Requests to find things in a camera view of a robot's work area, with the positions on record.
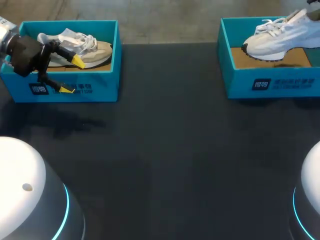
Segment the blue led ring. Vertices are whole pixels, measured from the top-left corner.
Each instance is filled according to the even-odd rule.
[[[309,238],[311,238],[312,240],[315,240],[311,235],[310,233],[308,233],[308,231],[305,229],[305,227],[302,225],[299,217],[298,217],[298,214],[297,214],[297,211],[296,211],[296,206],[295,206],[295,193],[296,193],[296,188],[294,188],[294,191],[293,191],[293,210],[294,210],[294,214],[295,214],[295,217],[296,219],[298,220],[298,223],[300,224],[301,228],[304,230],[304,232],[309,236]]]
[[[58,231],[56,232],[56,234],[54,235],[54,237],[52,238],[52,240],[56,240],[59,237],[62,229],[64,228],[64,226],[66,224],[68,213],[69,213],[69,194],[68,194],[68,190],[66,188],[66,185],[63,184],[63,186],[64,186],[65,194],[66,194],[66,210],[65,210],[62,224],[61,224],[60,228],[58,229]]]

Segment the robotic arm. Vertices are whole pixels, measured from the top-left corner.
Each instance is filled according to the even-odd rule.
[[[0,58],[2,61],[12,66],[13,71],[22,77],[37,70],[38,82],[52,87],[57,92],[73,93],[75,89],[72,87],[48,77],[47,69],[51,53],[57,53],[82,69],[85,67],[77,54],[59,46],[58,42],[53,40],[42,44],[29,36],[21,36],[15,24],[0,17]],[[5,61],[6,55],[11,56],[10,62]]]

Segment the white robot dome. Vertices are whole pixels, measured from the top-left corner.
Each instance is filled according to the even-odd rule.
[[[35,209],[46,183],[46,166],[29,144],[0,137],[0,239],[18,228]]]
[[[301,182],[307,199],[320,214],[320,142],[305,157],[301,171]]]

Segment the black table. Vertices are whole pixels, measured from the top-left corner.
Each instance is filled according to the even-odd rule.
[[[287,240],[320,101],[226,98],[215,43],[124,45],[117,103],[14,104],[26,141],[77,196],[89,240]]]

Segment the concrete floor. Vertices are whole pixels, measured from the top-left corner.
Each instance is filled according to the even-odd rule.
[[[215,42],[220,18],[286,16],[306,0],[0,0],[11,22],[118,20],[123,43]]]

